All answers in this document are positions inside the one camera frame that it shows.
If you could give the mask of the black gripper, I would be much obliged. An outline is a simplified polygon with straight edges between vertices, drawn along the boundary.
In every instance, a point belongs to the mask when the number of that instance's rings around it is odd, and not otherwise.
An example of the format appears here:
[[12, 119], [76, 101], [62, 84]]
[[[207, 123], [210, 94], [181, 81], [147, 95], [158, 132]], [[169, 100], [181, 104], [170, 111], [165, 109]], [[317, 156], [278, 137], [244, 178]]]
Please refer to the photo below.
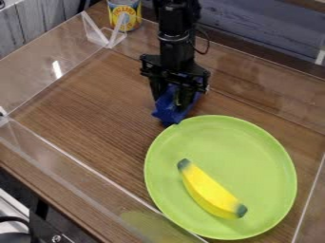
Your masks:
[[159, 55], [142, 54], [139, 73], [150, 80], [154, 100], [166, 91], [169, 84], [178, 85], [174, 102], [181, 111], [193, 104], [195, 92], [206, 93], [211, 73], [195, 62], [190, 62], [181, 70], [163, 67]]

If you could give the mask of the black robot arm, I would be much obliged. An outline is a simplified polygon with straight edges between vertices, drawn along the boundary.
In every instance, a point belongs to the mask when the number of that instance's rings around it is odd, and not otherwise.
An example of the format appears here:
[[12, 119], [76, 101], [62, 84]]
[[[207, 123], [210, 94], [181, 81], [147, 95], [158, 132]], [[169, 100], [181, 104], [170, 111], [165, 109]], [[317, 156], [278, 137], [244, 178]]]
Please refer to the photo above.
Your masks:
[[197, 93], [206, 93], [210, 71], [195, 63], [197, 22], [201, 18], [199, 0], [153, 0], [158, 17], [158, 40], [161, 52], [139, 56], [141, 75], [150, 80], [157, 101], [171, 85], [177, 86], [174, 104], [186, 110]]

